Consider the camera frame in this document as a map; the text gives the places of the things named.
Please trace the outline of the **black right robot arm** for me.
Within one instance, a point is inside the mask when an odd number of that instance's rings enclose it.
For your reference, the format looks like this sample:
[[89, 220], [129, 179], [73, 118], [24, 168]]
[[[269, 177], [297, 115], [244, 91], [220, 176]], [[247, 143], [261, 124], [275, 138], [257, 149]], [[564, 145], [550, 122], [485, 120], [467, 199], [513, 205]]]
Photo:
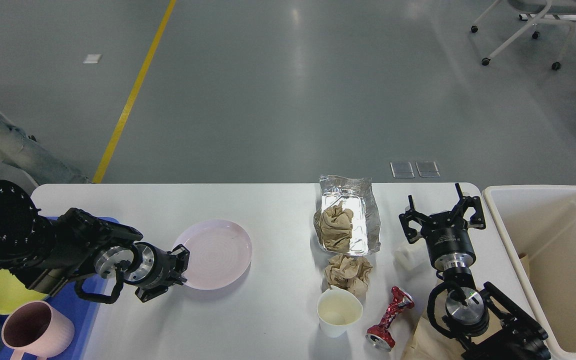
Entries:
[[398, 219], [410, 244], [425, 241], [439, 284], [426, 307], [429, 323], [464, 349], [464, 360], [549, 360], [548, 333], [491, 282], [477, 289], [471, 266], [476, 254], [470, 229], [484, 230], [482, 200], [455, 184], [458, 201], [451, 210], [423, 214], [413, 196]]

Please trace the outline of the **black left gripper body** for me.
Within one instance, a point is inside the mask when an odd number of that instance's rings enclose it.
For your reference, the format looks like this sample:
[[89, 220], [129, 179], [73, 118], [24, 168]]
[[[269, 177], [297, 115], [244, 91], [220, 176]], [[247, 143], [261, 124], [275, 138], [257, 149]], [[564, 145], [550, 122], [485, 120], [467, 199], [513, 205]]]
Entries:
[[135, 271], [125, 272], [126, 284], [143, 290], [160, 287], [174, 268], [174, 258], [167, 251], [163, 251], [150, 243], [139, 242], [135, 244], [135, 247], [141, 253], [141, 262]]

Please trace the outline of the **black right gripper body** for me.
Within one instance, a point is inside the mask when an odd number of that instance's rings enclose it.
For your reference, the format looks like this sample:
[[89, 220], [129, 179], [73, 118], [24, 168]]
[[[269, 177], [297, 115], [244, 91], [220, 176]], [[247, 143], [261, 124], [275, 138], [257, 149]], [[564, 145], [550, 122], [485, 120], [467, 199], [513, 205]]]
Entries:
[[476, 261], [473, 244], [468, 233], [468, 222], [457, 215], [450, 219], [449, 212], [429, 215], [430, 221], [422, 225], [430, 264], [439, 272], [450, 268], [469, 268]]

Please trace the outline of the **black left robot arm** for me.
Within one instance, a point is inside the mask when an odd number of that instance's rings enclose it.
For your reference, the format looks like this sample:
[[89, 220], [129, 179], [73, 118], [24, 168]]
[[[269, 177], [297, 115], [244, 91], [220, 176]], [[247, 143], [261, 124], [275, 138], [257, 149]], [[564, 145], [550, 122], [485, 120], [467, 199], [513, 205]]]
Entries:
[[164, 251], [134, 227], [70, 208], [56, 219], [39, 214], [22, 187], [0, 180], [0, 270], [48, 296], [74, 283], [79, 298], [111, 305], [124, 285], [150, 301], [183, 285], [190, 251]]

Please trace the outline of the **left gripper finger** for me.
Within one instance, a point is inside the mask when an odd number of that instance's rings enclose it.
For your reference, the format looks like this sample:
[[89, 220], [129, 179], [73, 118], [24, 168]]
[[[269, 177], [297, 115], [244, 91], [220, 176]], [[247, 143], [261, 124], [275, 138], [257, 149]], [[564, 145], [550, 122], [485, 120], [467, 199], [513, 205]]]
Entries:
[[148, 301], [155, 299], [158, 296], [162, 296], [167, 291], [169, 291], [170, 287], [174, 285], [183, 286], [185, 285], [186, 282], [187, 278], [181, 277], [180, 279], [173, 278], [172, 280], [166, 280], [162, 284], [155, 285], [154, 287], [148, 289], [144, 287], [138, 287], [135, 290], [135, 296], [137, 296], [137, 298], [142, 303], [146, 303]]
[[173, 250], [167, 253], [169, 264], [169, 275], [170, 276], [182, 276], [187, 270], [190, 259], [190, 251], [183, 246], [183, 244], [177, 244], [174, 246]]

